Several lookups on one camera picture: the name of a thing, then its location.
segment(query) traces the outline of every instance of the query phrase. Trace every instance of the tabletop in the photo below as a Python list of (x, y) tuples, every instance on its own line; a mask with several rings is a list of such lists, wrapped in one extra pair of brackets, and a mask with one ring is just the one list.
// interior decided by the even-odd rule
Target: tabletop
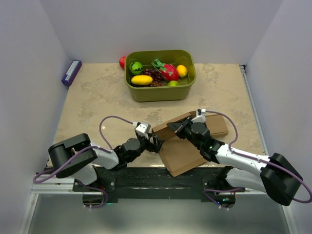
[[(130, 121), (161, 124), (198, 108), (225, 113), (236, 124), (239, 138), (235, 148), (263, 154), (257, 126), (238, 64), (195, 64), (196, 82), (184, 100), (144, 102), (132, 100), (124, 83), (124, 71), (117, 63), (84, 63), (70, 86), (59, 121), (55, 143), (87, 133), (92, 142), (108, 148), (99, 134), (100, 121), (109, 115)], [(234, 139), (230, 122), (229, 134), (220, 138), (226, 143)], [(118, 119), (108, 119), (102, 131), (116, 147), (135, 137), (134, 126)], [(160, 156), (145, 151), (128, 166), (163, 166)], [(218, 166), (207, 162), (204, 166)]]

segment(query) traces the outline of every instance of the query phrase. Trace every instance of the toy lemon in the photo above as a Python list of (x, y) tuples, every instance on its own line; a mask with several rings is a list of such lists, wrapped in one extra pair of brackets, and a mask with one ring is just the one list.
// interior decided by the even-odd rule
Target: toy lemon
[(176, 67), (176, 70), (179, 74), (179, 77), (184, 78), (187, 75), (187, 68), (183, 65), (179, 65), (178, 67)]

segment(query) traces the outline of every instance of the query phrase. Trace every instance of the black mounting bar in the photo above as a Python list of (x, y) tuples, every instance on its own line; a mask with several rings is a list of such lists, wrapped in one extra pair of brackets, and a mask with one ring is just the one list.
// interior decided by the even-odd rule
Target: black mounting bar
[[(102, 187), (108, 193), (108, 202), (119, 199), (195, 199), (210, 202), (204, 195), (204, 189), (216, 189), (210, 181), (218, 177), (224, 168), (194, 168), (182, 175), (173, 177), (166, 168), (123, 168), (109, 171), (96, 168), (98, 180), (90, 185)], [(224, 185), (219, 189), (228, 190), (232, 187)], [(92, 190), (74, 185), (74, 192), (90, 192)], [(209, 194), (220, 204), (231, 207), (235, 204), (235, 195)], [(100, 195), (84, 195), (85, 204), (96, 205), (101, 201)]]

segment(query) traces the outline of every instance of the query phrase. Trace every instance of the green lime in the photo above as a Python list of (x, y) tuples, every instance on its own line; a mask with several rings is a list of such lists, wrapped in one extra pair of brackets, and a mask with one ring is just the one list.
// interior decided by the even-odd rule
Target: green lime
[(179, 86), (179, 83), (176, 80), (171, 80), (167, 86)]

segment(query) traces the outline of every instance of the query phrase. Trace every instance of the red apple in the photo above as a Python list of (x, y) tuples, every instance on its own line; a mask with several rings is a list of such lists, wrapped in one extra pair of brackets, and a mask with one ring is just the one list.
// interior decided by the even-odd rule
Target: red apple
[(123, 70), (125, 70), (125, 59), (126, 59), (125, 56), (119, 59), (119, 65)]

